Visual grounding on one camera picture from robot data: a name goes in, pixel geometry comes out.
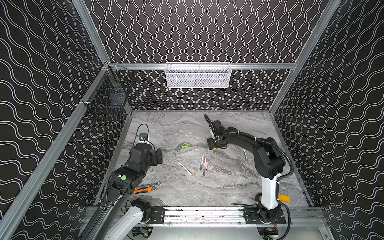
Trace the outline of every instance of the orange utility knife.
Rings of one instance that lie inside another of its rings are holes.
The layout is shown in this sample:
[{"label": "orange utility knife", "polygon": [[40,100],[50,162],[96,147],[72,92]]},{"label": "orange utility knife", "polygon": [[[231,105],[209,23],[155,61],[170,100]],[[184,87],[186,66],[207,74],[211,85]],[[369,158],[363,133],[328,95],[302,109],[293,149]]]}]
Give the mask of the orange utility knife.
[{"label": "orange utility knife", "polygon": [[145,193],[145,192],[151,192],[151,191],[155,191],[156,190],[156,187],[148,187],[148,188],[145,188],[145,189],[137,189],[133,192],[133,194],[139,194],[139,193]]}]

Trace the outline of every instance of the yellow object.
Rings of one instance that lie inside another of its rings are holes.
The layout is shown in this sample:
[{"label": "yellow object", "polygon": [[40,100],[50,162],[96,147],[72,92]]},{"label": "yellow object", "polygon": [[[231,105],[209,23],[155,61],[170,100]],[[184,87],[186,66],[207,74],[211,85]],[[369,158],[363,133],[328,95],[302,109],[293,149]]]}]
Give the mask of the yellow object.
[{"label": "yellow object", "polygon": [[279,200],[283,201],[283,202],[291,202],[291,199],[289,198],[289,196],[286,196],[286,195],[280,195],[279,194]]}]

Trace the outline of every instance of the wrench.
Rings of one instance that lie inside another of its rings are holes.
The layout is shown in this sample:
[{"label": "wrench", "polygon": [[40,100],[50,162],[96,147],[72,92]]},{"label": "wrench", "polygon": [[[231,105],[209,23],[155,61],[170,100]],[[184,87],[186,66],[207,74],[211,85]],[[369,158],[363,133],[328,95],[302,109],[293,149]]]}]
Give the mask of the wrench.
[{"label": "wrench", "polygon": [[156,186],[156,185],[161,185],[161,182],[155,182],[155,183],[151,183],[151,184],[140,185],[140,186],[137,186],[136,189],[142,189],[142,188],[152,187],[152,186]]}]

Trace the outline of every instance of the orange handle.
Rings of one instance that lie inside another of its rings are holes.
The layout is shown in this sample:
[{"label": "orange handle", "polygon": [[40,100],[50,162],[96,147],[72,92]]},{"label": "orange handle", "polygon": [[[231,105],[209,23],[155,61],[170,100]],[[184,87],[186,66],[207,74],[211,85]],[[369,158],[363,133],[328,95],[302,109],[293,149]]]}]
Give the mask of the orange handle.
[{"label": "orange handle", "polygon": [[146,189],[137,189],[133,192],[133,194],[138,194],[138,193],[145,193],[145,192],[151,192],[153,187],[148,187]]}]

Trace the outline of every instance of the basket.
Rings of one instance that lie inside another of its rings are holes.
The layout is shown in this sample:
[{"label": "basket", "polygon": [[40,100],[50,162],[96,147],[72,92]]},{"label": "basket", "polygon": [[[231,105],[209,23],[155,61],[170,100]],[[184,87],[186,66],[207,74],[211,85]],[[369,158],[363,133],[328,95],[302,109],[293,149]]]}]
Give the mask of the basket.
[{"label": "basket", "polygon": [[165,66],[169,88],[227,88],[231,64],[167,62]]},{"label": "basket", "polygon": [[104,76],[86,106],[98,121],[123,121],[126,89],[126,83],[117,82],[116,77]]}]

